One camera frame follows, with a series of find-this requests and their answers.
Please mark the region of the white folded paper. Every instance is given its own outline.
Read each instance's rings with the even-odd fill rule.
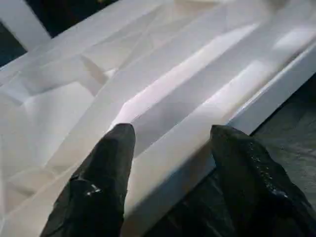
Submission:
[[[192,158],[212,124],[251,132],[269,115],[235,120],[314,49],[315,10],[312,0],[121,0],[5,66],[0,236],[39,236],[73,171],[119,122],[137,139],[123,236],[143,234],[214,167]]]

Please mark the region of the white angular structure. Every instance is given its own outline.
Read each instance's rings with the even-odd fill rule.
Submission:
[[[141,236],[214,168],[212,124],[249,134],[316,72],[315,39],[313,0],[121,0],[4,66],[0,236],[39,236],[119,122],[137,136],[122,235]]]

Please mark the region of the dark surface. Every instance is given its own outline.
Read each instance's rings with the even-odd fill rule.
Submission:
[[[316,209],[316,77],[293,94],[254,133]],[[146,235],[232,237],[235,231],[218,180],[210,173]]]
[[[26,53],[26,50],[0,22],[0,67]]]
[[[119,237],[134,146],[132,125],[108,132],[63,189],[41,237]]]

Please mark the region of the dark background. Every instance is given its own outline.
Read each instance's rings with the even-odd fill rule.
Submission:
[[[52,37],[116,1],[118,0],[26,0]],[[0,67],[24,53],[26,50],[23,46],[0,22]]]

